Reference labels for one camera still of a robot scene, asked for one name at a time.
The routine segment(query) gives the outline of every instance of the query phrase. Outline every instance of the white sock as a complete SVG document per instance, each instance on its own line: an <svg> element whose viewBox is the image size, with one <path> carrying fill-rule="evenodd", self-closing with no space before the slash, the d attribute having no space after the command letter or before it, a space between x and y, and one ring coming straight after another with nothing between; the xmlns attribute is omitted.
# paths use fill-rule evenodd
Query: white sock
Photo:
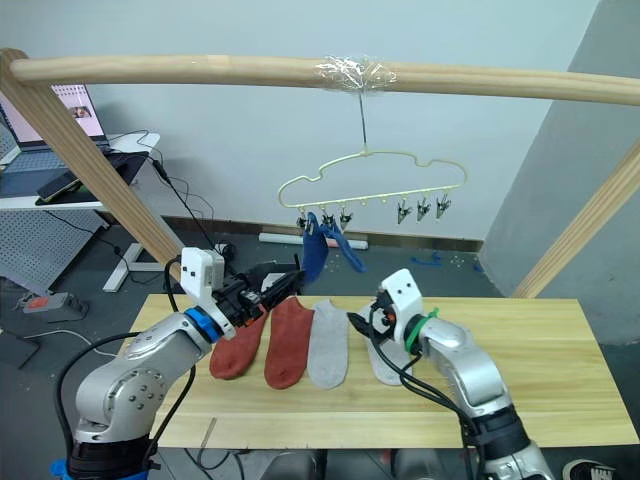
<svg viewBox="0 0 640 480"><path fill-rule="evenodd" d="M368 304L358 312L358 314L367 322L369 321L370 307L371 304ZM373 315L373 328L381 333L387 328L382 325L382 315L381 310L377 310ZM400 376L382 361L375 348L373 348L371 340L365 338L365 342L367 343L367 350L369 350L369 361L371 362L371 367L373 368L373 373L376 378L386 385L402 385L400 382ZM409 363L409 354L405 351L402 345L395 343L393 339L387 340L380 345L380 350L382 350L382 353L389 357L389 360L397 365L398 368L402 368ZM409 368L407 373L411 375L412 369Z"/></svg>
<svg viewBox="0 0 640 480"><path fill-rule="evenodd" d="M314 385L334 388L347 375L349 319L329 299L316 303L313 310L307 371Z"/></svg>

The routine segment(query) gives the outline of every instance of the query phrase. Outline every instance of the green ring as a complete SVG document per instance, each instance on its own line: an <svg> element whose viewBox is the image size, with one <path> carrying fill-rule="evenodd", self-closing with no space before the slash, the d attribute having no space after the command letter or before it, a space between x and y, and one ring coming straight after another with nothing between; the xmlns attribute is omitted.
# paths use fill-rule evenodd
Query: green ring
<svg viewBox="0 0 640 480"><path fill-rule="evenodd" d="M416 326L413 327L413 330L411 330L409 337L407 337L407 340L404 342L404 348L407 352L411 353L411 345L413 345L413 342L415 342L418 334L420 333L420 330L422 330L422 327L424 327L424 324L427 323L431 318L437 317L439 312L440 309L438 307L434 308L426 316L422 317L416 324Z"/></svg>

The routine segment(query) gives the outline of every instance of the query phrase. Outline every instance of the white desk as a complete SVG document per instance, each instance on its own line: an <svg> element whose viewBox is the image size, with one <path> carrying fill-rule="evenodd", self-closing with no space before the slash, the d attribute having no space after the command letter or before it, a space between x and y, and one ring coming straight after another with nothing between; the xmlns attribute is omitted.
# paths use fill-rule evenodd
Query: white desk
<svg viewBox="0 0 640 480"><path fill-rule="evenodd" d="M118 135L109 135L109 138L118 137ZM158 144L160 140L160 135L157 133L132 133L130 135L125 135L119 138L116 138L112 142L110 141L110 146L114 150L119 150L121 152L147 152L151 153L153 147ZM138 173L136 174L136 178L142 175L154 175L152 171L152 167L145 162ZM136 178L134 178L132 182L132 188L135 190ZM25 196L25 197L15 197L15 198L0 198L0 211L24 211L24 210L99 210L106 212L107 209L102 205L101 202L80 202L80 203L60 203L60 204L51 204L51 205L36 205L36 201L38 200L38 196ZM174 242L178 245L178 247L182 248L184 245L182 241L175 235L173 230L164 222L162 217L156 214L151 208L149 208L151 213L154 215L158 223L160 223L165 231L173 238ZM127 260L127 264L129 265L129 271L133 272L159 272L164 268L163 265L159 263L150 263L150 262L138 262L138 256L142 252L143 248L139 243L132 243L129 248L124 253L123 257ZM120 288L122 282L124 282L126 276L128 274L127 265L124 261L120 260L115 270L105 283L102 289L105 292L117 292Z"/></svg>

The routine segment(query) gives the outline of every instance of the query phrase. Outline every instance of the robotic arm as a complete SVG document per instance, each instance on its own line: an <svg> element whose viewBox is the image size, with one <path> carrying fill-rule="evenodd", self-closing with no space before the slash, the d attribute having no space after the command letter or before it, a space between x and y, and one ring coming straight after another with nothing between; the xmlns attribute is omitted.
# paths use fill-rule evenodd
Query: robotic arm
<svg viewBox="0 0 640 480"><path fill-rule="evenodd" d="M275 262L227 278L213 289L215 253L182 251L181 285L195 307L175 312L137 335L111 362L81 383L76 406L80 420L73 450L54 473L74 479L144 479L154 465L149 438L156 412L173 383L211 350L299 290L297 264ZM269 273L283 276L261 291Z"/></svg>
<svg viewBox="0 0 640 480"><path fill-rule="evenodd" d="M420 353L448 379L455 404L475 426L475 434L467 432L467 441L483 448L487 479L553 480L491 357L473 341L468 329L437 318L436 311L425 315L422 294L408 270L382 281L372 310L372 317L381 315L382 325L388 326L372 341L388 339L412 354ZM354 314L350 319L364 333L364 319Z"/></svg>

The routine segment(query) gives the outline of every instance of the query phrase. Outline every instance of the white wall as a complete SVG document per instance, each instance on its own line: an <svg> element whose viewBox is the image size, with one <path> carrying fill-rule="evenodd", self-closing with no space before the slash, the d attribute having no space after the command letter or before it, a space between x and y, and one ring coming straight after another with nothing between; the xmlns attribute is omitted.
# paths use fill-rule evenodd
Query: white wall
<svg viewBox="0 0 640 480"><path fill-rule="evenodd" d="M0 0L0 45L32 57L367 54L397 61L566 70L596 4ZM279 206L278 186L293 176L311 176L320 164L361 147L357 100L345 93L182 85L104 85L91 91L109 132L159 132L169 173L188 180L221 219L293 225L297 212ZM452 196L451 210L440 223L425 219L417 224L411 217L398 226L391 202L355 206L351 228L484 239L549 104L399 93L367 98L372 147L456 159L467 166L470 180ZM373 163L336 170L348 183L334 180L314 195L423 184L424 177L416 177L408 162ZM186 215L164 187L153 188L149 199L161 213Z"/></svg>

